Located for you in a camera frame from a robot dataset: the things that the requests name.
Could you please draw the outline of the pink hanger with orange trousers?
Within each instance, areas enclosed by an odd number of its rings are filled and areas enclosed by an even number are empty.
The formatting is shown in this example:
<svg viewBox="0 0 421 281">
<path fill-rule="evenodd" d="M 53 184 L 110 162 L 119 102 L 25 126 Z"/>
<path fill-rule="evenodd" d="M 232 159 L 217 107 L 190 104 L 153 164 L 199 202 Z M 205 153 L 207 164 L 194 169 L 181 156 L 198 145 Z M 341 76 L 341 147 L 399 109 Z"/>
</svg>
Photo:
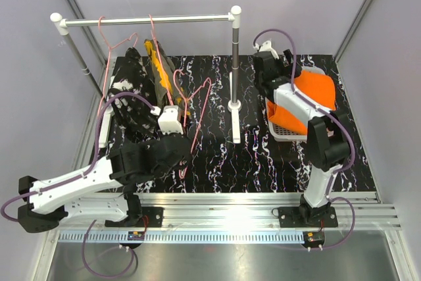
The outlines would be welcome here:
<svg viewBox="0 0 421 281">
<path fill-rule="evenodd" d="M 193 136 L 193 140 L 191 141 L 191 147 L 190 147 L 190 153 L 193 154 L 197 146 L 198 135 L 199 135 L 199 132 L 201 131 L 203 117 L 208 105 L 208 100 L 209 100 L 210 92 L 212 89 L 212 80 L 209 77 L 205 78 L 204 81 L 201 83 L 201 85 L 194 92 L 192 92 L 191 95 L 187 96 L 184 93 L 184 90 L 182 89 L 181 85 L 176 83 L 176 80 L 178 79 L 179 75 L 184 75 L 184 71 L 180 69 L 176 69 L 173 75 L 173 81 L 174 81 L 174 85 L 177 92 L 180 94 L 180 97 L 182 98 L 182 101 L 184 102 L 184 121 L 182 122 L 182 126 L 184 128 L 187 126 L 188 115 L 190 117 L 190 120 L 193 120 L 193 117 L 191 115 L 192 113 L 198 115 L 198 118 L 195 122 L 195 133 Z M 204 89 L 207 89 L 207 90 L 206 90 L 205 98 L 202 101 L 202 103 L 198 101 L 194 101 L 194 99 L 197 99 L 200 96 L 201 91 Z"/>
</svg>

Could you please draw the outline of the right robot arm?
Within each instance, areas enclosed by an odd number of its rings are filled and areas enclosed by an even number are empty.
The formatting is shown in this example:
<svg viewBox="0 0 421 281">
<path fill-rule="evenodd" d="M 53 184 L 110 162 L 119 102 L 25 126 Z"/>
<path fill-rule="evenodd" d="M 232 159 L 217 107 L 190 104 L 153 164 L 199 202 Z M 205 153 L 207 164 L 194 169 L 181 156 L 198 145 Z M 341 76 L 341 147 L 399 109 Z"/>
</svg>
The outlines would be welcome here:
<svg viewBox="0 0 421 281">
<path fill-rule="evenodd" d="M 295 62 L 289 51 L 278 54 L 261 49 L 253 55 L 255 87 L 275 105 L 288 110 L 307 128 L 307 154 L 311 163 L 308 186 L 294 207 L 279 207 L 282 228 L 337 227 L 330 193 L 336 174 L 354 159 L 355 148 L 343 123 L 345 117 L 315 102 L 296 88 Z"/>
</svg>

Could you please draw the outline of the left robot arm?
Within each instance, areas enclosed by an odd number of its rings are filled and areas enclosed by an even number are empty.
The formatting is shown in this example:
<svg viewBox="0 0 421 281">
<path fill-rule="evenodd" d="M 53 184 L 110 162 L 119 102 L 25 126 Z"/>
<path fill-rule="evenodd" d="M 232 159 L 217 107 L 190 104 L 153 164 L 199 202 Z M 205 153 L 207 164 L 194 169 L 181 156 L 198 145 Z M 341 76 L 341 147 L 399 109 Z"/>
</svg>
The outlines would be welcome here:
<svg viewBox="0 0 421 281">
<path fill-rule="evenodd" d="M 183 169 L 191 160 L 191 141 L 173 133 L 126 144 L 63 176 L 22 177 L 19 193 L 25 204 L 18 208 L 17 221 L 28 233 L 93 220 L 106 227 L 138 226 L 145 222 L 138 185 Z"/>
</svg>

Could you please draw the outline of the orange trousers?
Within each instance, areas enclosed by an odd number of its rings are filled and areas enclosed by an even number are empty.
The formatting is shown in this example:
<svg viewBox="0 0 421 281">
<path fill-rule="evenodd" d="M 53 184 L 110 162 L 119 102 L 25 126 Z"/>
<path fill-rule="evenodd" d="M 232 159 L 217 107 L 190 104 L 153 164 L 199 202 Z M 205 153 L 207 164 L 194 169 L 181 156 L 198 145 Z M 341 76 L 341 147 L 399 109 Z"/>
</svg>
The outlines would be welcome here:
<svg viewBox="0 0 421 281">
<path fill-rule="evenodd" d="M 305 68 L 294 79 L 280 85 L 267 101 L 268 121 L 297 134 L 307 134 L 308 122 L 322 116 L 321 110 L 335 110 L 335 84 L 323 72 Z"/>
</svg>

